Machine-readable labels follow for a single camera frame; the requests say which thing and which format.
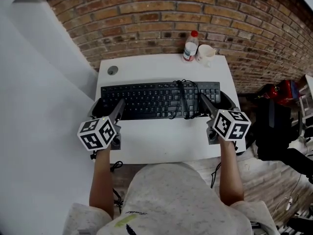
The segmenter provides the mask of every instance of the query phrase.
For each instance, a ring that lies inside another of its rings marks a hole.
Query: desk
[[[115,75],[108,75],[110,66],[117,66]],[[101,86],[172,82],[189,79],[218,81],[221,90],[239,106],[236,89],[224,56],[216,56],[211,68],[197,61],[183,63],[181,54],[158,54],[123,57],[101,62],[96,98]],[[155,164],[193,161],[219,157],[220,145],[209,145],[206,136],[207,117],[120,121],[122,144],[120,151],[111,152],[111,163]],[[246,150],[245,141],[237,142],[237,152]]]

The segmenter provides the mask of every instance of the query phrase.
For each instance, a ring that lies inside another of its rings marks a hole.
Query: forearm
[[[114,214],[113,181],[110,172],[110,148],[97,153],[93,180],[89,196],[89,205],[107,212],[111,218]]]
[[[221,160],[220,197],[224,204],[230,206],[244,200],[244,187],[232,142],[221,142]]]

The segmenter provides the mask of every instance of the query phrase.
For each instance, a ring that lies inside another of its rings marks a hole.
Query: brick wall
[[[302,0],[47,0],[98,70],[124,56],[181,53],[191,30],[225,55],[237,92],[313,71],[313,13]]]

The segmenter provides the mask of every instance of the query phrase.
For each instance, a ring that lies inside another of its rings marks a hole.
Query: bottle cap
[[[196,30],[191,31],[191,36],[192,37],[197,37],[198,36],[198,32]]]

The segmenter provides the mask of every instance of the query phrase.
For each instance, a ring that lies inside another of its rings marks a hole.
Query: person
[[[279,235],[264,202],[244,201],[233,142],[221,144],[220,198],[187,164],[142,168],[132,180],[121,215],[113,219],[110,147],[97,153],[89,206],[73,204],[64,235],[252,235],[251,222]]]

